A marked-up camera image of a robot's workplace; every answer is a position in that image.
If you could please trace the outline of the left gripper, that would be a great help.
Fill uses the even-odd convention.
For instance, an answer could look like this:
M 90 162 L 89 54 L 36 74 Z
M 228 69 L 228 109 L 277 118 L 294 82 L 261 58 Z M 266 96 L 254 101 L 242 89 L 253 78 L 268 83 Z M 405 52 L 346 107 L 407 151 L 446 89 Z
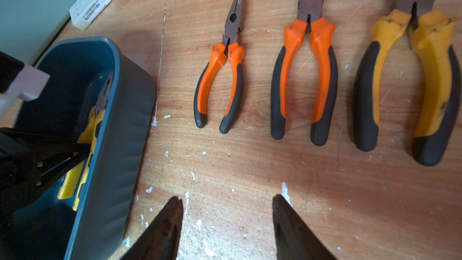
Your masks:
M 35 188 L 52 186 L 84 161 L 90 148 L 73 138 L 1 128 L 1 218 L 32 205 Z

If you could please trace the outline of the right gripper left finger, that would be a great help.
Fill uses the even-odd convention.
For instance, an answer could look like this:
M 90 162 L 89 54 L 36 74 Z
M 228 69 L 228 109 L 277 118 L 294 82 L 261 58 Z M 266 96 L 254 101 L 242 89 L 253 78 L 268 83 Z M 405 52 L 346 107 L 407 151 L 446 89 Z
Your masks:
M 184 206 L 174 196 L 137 242 L 124 254 L 124 260 L 175 260 L 178 256 Z

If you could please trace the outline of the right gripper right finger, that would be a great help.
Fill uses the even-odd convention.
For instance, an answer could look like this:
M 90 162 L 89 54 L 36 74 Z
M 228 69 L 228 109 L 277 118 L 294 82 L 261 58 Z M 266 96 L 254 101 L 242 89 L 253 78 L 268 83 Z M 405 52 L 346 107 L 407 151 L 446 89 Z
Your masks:
M 278 260 L 334 260 L 282 195 L 273 197 L 273 223 Z

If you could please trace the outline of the yellow combination pliers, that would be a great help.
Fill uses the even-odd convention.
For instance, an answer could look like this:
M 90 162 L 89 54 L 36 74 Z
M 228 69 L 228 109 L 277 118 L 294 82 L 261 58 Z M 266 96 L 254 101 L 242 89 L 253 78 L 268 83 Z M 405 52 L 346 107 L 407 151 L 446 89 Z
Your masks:
M 74 211 L 77 211 L 78 209 L 81 198 L 81 190 L 87 182 L 90 163 L 96 150 L 97 138 L 105 115 L 105 110 L 107 108 L 113 78 L 114 73 L 112 72 L 106 79 L 95 106 L 90 110 L 87 127 L 81 133 L 77 141 L 77 143 L 90 144 L 89 156 L 66 173 L 57 196 L 59 200 L 65 200 L 75 196 L 74 203 L 72 205 L 72 209 Z

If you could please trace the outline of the blue plastic storage box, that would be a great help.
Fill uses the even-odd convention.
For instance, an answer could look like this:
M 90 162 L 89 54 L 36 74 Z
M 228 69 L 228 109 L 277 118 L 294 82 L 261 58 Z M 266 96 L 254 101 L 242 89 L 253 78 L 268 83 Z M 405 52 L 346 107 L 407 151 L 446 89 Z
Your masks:
M 106 37 L 64 40 L 37 67 L 50 75 L 40 97 L 24 102 L 21 132 L 76 139 L 108 77 L 113 83 L 77 210 L 55 183 L 13 214 L 1 237 L 4 260 L 106 260 L 121 243 L 155 104 L 150 75 Z

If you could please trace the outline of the small orange needle-nose pliers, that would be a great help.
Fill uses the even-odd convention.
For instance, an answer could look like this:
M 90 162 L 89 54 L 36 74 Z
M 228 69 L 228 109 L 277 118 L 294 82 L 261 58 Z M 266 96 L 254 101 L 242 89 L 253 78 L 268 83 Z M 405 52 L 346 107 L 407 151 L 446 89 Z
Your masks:
M 239 44 L 243 27 L 244 0 L 233 0 L 227 15 L 225 32 L 221 42 L 211 48 L 211 56 L 204 68 L 194 95 L 194 119 L 198 128 L 208 123 L 208 97 L 218 71 L 228 61 L 232 68 L 232 91 L 225 115 L 220 124 L 220 132 L 227 134 L 237 121 L 244 100 L 244 48 Z

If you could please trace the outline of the yellow-orange large pliers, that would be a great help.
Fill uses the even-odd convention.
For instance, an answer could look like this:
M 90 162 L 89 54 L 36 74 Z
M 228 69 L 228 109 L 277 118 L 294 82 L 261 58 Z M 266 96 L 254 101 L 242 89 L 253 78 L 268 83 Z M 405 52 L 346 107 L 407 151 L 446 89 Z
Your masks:
M 359 150 L 369 152 L 377 145 L 381 73 L 389 51 L 408 31 L 425 75 L 412 156 L 427 167 L 438 165 L 443 158 L 462 101 L 462 76 L 451 41 L 456 20 L 435 10 L 434 2 L 394 0 L 390 14 L 375 22 L 353 87 L 354 143 Z

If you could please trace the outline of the orange combination pliers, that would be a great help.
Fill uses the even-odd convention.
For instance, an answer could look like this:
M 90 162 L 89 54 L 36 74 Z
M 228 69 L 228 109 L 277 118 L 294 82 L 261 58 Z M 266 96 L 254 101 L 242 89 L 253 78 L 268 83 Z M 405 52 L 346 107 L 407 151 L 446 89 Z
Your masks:
M 332 46 L 334 24 L 322 16 L 324 0 L 298 0 L 297 19 L 284 29 L 284 44 L 274 65 L 271 82 L 270 132 L 275 140 L 285 135 L 286 86 L 294 55 L 309 36 L 318 64 L 318 91 L 310 128 L 316 146 L 326 144 L 338 91 L 338 64 Z

